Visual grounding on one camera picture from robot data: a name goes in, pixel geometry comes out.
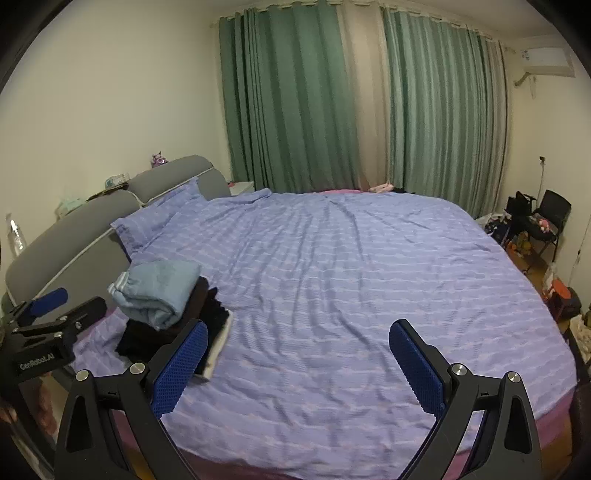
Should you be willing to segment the light blue padded pants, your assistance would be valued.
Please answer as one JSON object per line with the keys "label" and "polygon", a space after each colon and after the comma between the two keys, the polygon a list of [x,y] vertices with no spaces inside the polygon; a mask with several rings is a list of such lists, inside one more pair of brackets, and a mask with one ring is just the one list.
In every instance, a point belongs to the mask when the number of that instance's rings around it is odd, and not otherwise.
{"label": "light blue padded pants", "polygon": [[200,273],[195,262],[157,260],[131,266],[107,291],[129,319],[165,330],[180,320]]}

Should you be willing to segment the grey padded headboard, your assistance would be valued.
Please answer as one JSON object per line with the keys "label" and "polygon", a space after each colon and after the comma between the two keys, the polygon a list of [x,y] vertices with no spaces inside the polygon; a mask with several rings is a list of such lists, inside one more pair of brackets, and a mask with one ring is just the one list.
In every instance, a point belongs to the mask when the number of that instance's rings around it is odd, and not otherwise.
{"label": "grey padded headboard", "polygon": [[107,287],[126,270],[130,260],[111,224],[143,212],[168,192],[197,178],[204,198],[228,197],[228,182],[202,156],[192,155],[131,178],[128,186],[86,202],[37,237],[7,269],[2,310],[7,313],[24,301],[55,289],[67,291],[68,301],[44,319],[100,296],[113,308]]}

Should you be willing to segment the clear plastic bottle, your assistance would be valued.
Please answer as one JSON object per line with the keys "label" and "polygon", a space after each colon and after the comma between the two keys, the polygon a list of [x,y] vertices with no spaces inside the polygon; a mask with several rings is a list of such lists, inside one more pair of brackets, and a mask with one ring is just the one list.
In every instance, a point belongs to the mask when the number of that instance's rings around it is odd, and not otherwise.
{"label": "clear plastic bottle", "polygon": [[24,239],[19,225],[14,219],[8,220],[8,228],[12,252],[15,257],[18,257],[26,249],[26,240]]}

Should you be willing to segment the purple striped pillow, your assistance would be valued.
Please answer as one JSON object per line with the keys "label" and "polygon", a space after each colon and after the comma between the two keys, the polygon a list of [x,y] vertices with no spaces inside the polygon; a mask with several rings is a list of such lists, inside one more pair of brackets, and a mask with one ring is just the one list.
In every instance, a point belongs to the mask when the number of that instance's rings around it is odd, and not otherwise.
{"label": "purple striped pillow", "polygon": [[111,223],[125,253],[132,259],[156,238],[182,207],[192,200],[204,201],[197,178],[165,193],[149,205]]}

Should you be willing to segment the red stool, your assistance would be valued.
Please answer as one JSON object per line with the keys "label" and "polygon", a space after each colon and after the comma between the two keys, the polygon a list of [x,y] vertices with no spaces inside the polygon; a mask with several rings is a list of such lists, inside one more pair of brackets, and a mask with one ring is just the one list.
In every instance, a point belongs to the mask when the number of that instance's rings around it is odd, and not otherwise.
{"label": "red stool", "polygon": [[552,282],[548,307],[556,322],[573,318],[578,313],[574,291],[560,280]]}

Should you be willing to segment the purple plush toy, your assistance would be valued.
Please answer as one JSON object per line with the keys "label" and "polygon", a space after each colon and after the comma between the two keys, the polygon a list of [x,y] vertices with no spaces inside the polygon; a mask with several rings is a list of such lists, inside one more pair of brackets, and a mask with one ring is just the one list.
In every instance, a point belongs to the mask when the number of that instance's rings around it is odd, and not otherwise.
{"label": "purple plush toy", "polygon": [[162,155],[162,152],[153,154],[150,159],[150,167],[152,169],[163,166],[168,163],[168,160]]}

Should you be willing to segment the black folding chair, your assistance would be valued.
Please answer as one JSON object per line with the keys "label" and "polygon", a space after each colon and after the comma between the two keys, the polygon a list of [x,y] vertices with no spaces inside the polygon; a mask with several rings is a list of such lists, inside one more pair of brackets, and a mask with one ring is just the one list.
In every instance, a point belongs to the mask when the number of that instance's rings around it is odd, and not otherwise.
{"label": "black folding chair", "polygon": [[552,261],[556,260],[571,210],[572,205],[566,198],[553,190],[546,190],[540,205],[528,217],[526,222],[528,236],[530,240],[541,244],[541,248],[536,252],[540,259],[551,246]]}

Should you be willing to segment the white nightstand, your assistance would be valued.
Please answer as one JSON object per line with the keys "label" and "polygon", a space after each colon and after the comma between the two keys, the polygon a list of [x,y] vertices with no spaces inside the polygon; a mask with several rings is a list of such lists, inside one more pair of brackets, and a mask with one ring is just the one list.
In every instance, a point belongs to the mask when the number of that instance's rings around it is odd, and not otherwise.
{"label": "white nightstand", "polygon": [[232,197],[256,191],[252,181],[231,182],[231,184],[228,185],[228,188]]}

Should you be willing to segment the purple floral bed cover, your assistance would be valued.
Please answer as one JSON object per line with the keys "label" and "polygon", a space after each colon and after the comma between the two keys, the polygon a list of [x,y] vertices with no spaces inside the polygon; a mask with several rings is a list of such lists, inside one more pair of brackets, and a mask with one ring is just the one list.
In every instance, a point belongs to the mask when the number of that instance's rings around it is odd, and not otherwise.
{"label": "purple floral bed cover", "polygon": [[[198,263],[233,314],[211,380],[163,418],[213,462],[380,471],[434,419],[390,351],[408,320],[475,374],[518,372],[535,418],[576,384],[546,305],[459,206],[413,194],[276,194],[188,202],[132,263]],[[410,459],[402,462],[403,469]]]}

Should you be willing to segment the green curtains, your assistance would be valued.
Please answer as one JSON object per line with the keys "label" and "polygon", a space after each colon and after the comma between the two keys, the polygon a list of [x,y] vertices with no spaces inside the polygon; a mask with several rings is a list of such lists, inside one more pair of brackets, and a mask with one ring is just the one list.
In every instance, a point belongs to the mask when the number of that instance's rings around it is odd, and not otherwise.
{"label": "green curtains", "polygon": [[495,206],[507,155],[503,44],[376,2],[249,8],[218,20],[230,165],[277,193],[384,184]]}

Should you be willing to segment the white air conditioner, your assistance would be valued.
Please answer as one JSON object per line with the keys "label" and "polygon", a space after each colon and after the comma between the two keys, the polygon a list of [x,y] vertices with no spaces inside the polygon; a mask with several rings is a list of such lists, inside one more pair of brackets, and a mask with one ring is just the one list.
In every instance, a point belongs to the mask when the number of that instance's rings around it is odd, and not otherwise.
{"label": "white air conditioner", "polygon": [[530,76],[574,77],[569,53],[562,47],[536,47],[521,51],[523,76],[514,82],[520,87]]}

